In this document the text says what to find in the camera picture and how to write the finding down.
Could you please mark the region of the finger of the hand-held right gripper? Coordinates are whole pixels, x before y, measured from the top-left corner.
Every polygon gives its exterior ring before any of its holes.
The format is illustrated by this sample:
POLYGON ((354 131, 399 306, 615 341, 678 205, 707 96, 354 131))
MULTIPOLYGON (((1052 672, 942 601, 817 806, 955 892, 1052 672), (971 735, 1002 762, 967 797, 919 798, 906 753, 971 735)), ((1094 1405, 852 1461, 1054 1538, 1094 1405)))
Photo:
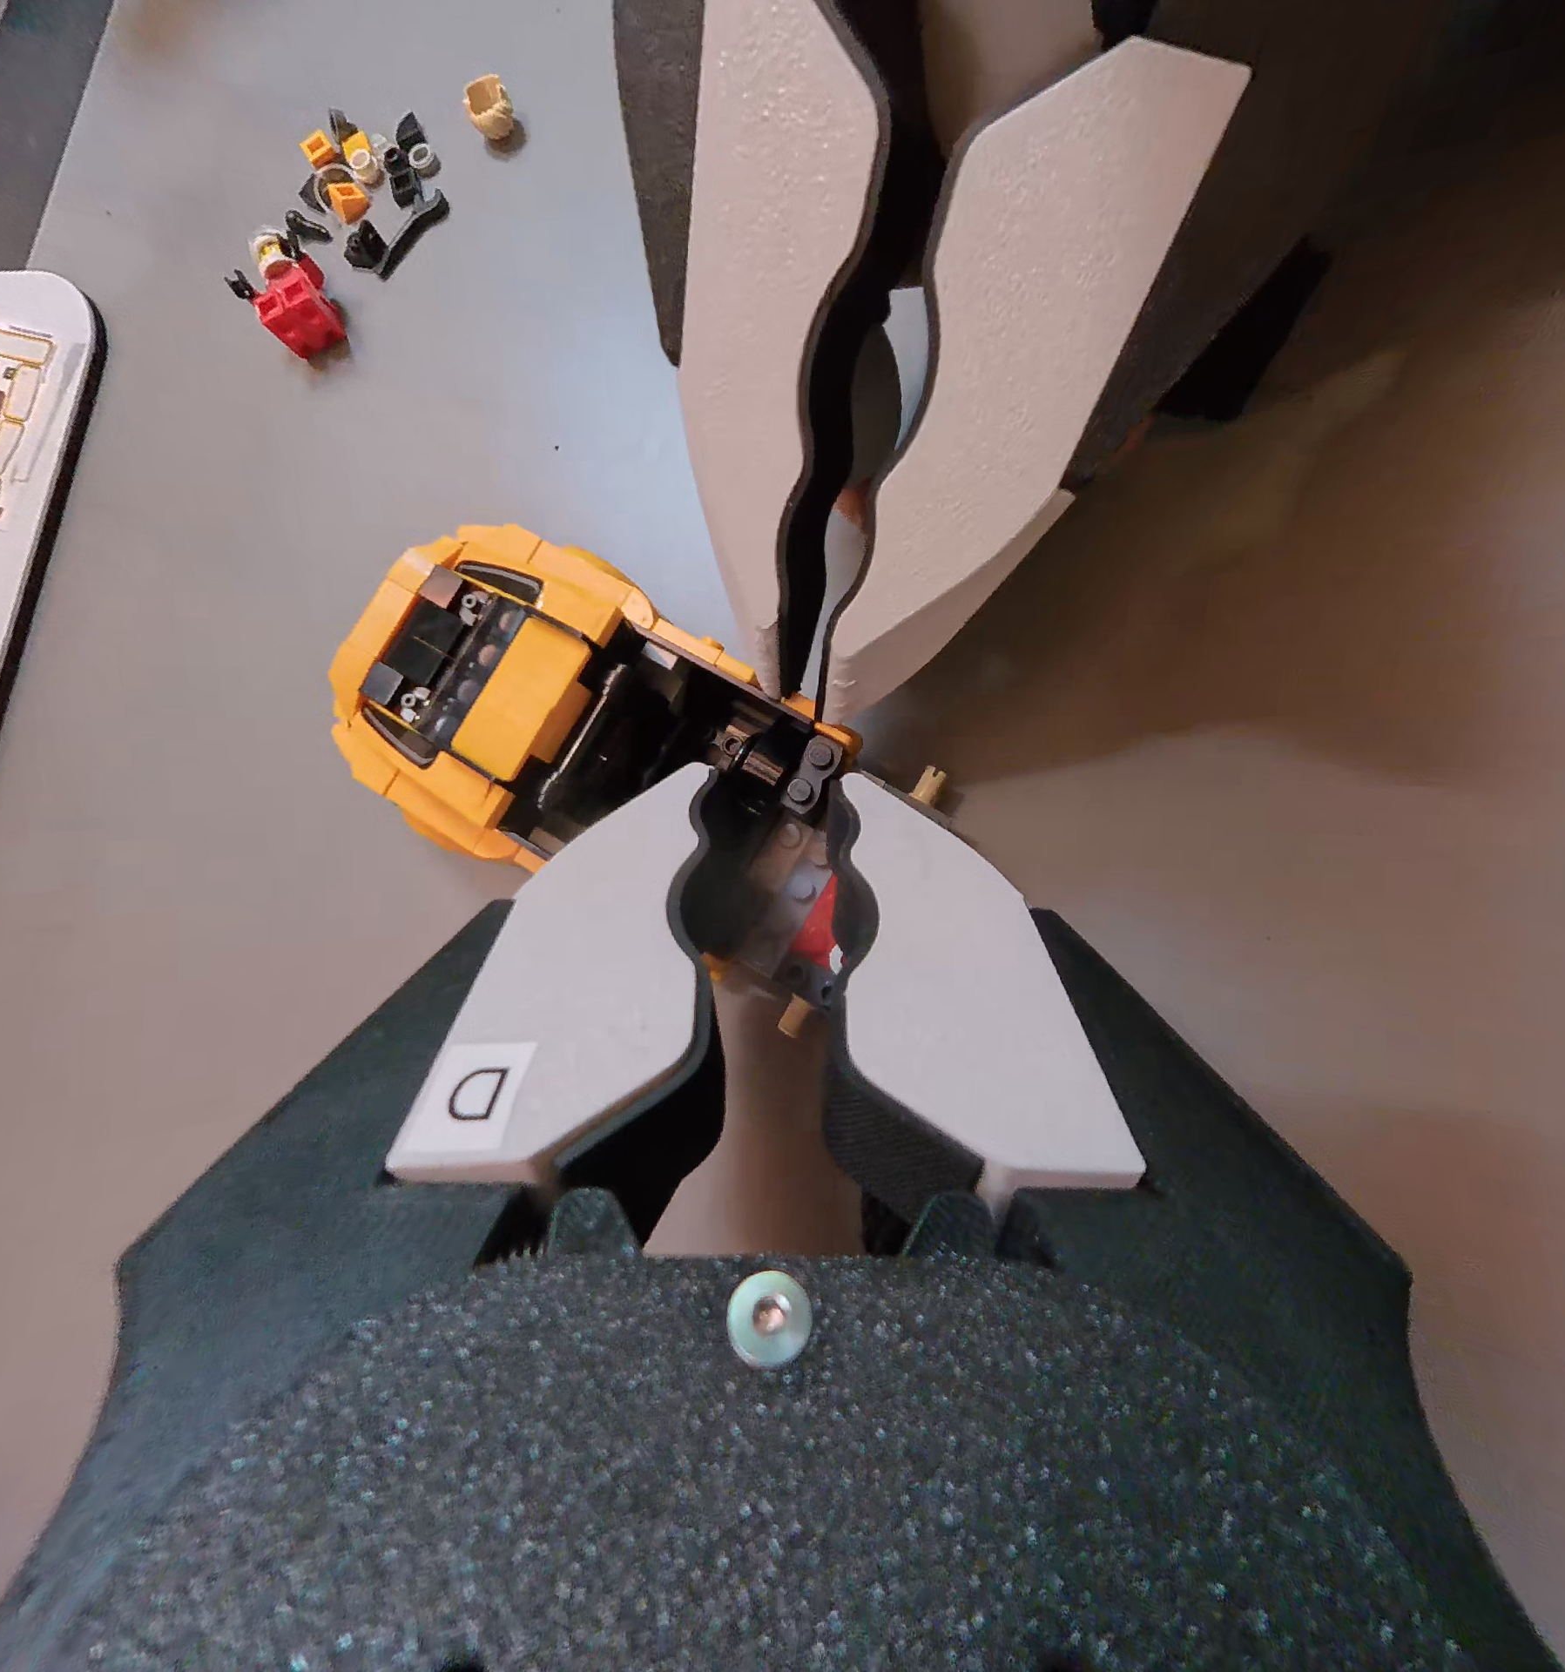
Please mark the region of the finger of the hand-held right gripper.
POLYGON ((924 259, 928 382, 825 637, 826 721, 917 674, 1071 503, 1063 473, 1250 76, 1130 37, 957 145, 924 259))
POLYGON ((873 62, 834 4, 703 8, 676 384, 743 659, 770 697, 797 693, 815 634, 821 556, 788 554, 815 469, 808 377, 888 140, 873 62))

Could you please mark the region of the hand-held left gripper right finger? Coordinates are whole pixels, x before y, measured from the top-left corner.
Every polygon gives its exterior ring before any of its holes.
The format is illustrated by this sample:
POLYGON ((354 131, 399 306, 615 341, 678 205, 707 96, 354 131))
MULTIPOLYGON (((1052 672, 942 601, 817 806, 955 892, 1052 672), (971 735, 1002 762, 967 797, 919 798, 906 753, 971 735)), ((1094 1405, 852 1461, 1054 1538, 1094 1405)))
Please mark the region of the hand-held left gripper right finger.
POLYGON ((895 1253, 958 1193, 1002 1224, 1029 1189, 1128 1191, 1143 1155, 1022 894, 933 813, 863 773, 832 791, 821 1131, 895 1253))

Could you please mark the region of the pile of small lego pieces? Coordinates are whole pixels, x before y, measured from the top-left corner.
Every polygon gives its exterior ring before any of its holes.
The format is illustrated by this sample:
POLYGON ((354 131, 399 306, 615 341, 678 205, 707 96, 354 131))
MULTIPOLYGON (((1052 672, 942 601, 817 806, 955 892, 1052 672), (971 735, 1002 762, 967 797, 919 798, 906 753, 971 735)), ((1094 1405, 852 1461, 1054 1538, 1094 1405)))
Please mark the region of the pile of small lego pieces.
POLYGON ((345 263, 363 275, 392 279, 417 241, 448 219, 436 181, 441 163, 412 111, 390 132, 370 132, 332 107, 300 152, 307 216, 289 212, 291 237, 309 243, 336 228, 345 263))

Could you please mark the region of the yellow lego car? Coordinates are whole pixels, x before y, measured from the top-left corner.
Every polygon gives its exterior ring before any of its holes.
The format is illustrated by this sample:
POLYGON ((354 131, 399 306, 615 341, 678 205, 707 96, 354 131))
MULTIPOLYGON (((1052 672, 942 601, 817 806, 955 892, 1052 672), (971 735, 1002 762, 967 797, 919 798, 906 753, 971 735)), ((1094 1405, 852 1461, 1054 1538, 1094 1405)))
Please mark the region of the yellow lego car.
POLYGON ((691 943, 788 997, 834 1005, 841 947, 830 786, 859 742, 770 697, 588 550, 470 525, 403 550, 336 652, 332 739, 352 777, 437 847, 540 869, 682 768, 707 768, 691 943))

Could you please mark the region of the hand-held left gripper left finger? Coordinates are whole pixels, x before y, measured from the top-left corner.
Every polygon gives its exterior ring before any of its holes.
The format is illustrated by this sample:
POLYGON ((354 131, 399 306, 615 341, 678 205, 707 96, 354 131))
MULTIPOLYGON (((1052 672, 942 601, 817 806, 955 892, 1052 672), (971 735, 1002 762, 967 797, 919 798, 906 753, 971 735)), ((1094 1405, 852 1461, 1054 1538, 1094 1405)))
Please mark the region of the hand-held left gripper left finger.
POLYGON ((396 1182, 600 1187, 647 1242, 723 1128, 680 911, 709 784, 680 768, 521 887, 388 1149, 396 1182))

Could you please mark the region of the red lego minifigure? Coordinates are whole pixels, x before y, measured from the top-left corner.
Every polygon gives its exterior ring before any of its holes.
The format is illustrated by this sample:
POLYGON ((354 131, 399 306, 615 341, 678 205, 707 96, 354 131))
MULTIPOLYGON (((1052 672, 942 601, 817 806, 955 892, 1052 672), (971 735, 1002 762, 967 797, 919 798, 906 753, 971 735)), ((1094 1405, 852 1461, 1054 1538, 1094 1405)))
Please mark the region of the red lego minifigure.
POLYGON ((264 284, 255 288, 242 272, 235 272, 226 279, 227 290, 253 308, 273 339, 303 362, 347 341, 347 326, 327 295, 322 270, 289 234, 256 230, 249 237, 249 256, 264 284))

